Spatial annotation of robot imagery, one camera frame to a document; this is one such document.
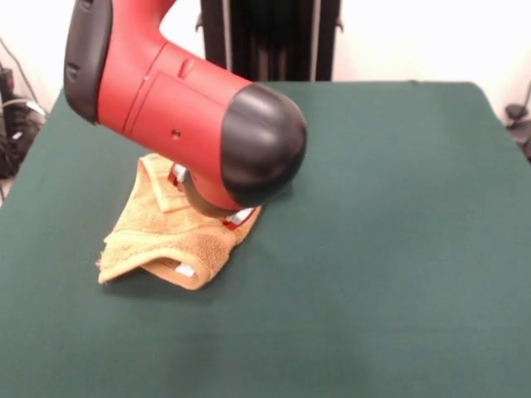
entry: green table surface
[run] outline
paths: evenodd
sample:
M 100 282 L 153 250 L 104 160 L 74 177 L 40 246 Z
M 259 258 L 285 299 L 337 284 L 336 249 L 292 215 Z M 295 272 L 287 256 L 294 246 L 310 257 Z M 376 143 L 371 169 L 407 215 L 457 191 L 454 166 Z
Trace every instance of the green table surface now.
M 0 209 L 1 397 L 531 396 L 531 170 L 483 93 L 270 85 L 307 158 L 197 292 L 97 284 L 146 152 L 60 96 Z

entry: folded towel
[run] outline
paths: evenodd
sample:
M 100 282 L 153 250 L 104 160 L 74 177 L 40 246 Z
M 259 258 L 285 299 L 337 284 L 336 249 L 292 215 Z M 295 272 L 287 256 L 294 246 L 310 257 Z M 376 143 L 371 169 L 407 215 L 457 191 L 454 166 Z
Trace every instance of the folded towel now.
M 133 190 L 104 240 L 100 284 L 142 267 L 172 284 L 199 289 L 220 272 L 255 224 L 260 208 L 233 231 L 196 212 L 168 181 L 172 165 L 155 153 L 139 160 Z

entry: black cable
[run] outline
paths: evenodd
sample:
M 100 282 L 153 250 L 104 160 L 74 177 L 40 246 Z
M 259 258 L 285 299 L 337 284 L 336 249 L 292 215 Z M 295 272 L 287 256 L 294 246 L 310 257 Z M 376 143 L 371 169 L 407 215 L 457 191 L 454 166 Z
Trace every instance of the black cable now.
M 528 93 L 525 95 L 525 100 L 524 102 L 522 103 L 522 106 L 524 108 L 527 108 L 528 104 L 529 104 L 529 99 L 531 99 L 531 80 L 529 81 L 528 83 Z
M 9 48 L 6 46 L 6 43 L 4 43 L 4 41 L 2 40 L 2 38 L 0 37 L 0 45 L 2 45 L 3 49 L 6 51 L 6 53 L 13 59 L 13 62 L 15 62 L 15 64 L 17 64 L 17 68 L 18 70 L 20 71 L 20 74 L 24 80 L 24 83 L 26 83 L 26 86 L 27 86 L 27 89 L 30 90 L 30 93 L 32 94 L 32 97 L 33 97 L 33 100 L 37 103 L 39 103 L 39 101 L 37 101 L 37 96 L 35 95 L 35 91 L 33 91 L 33 88 L 32 88 L 32 85 L 30 85 L 30 82 L 29 80 L 27 79 L 26 77 L 26 74 L 24 73 L 24 69 L 22 68 L 22 66 L 20 65 L 20 62 L 18 61 L 18 59 L 13 55 L 13 53 L 9 50 Z

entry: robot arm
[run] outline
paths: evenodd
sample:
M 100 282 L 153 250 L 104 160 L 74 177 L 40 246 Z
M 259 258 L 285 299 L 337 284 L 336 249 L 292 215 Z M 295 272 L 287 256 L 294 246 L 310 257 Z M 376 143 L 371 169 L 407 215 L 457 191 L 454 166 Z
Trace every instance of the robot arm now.
M 167 41 L 175 0 L 76 0 L 64 91 L 83 119 L 187 170 L 191 205 L 223 217 L 264 204 L 300 169 L 306 122 L 296 104 Z

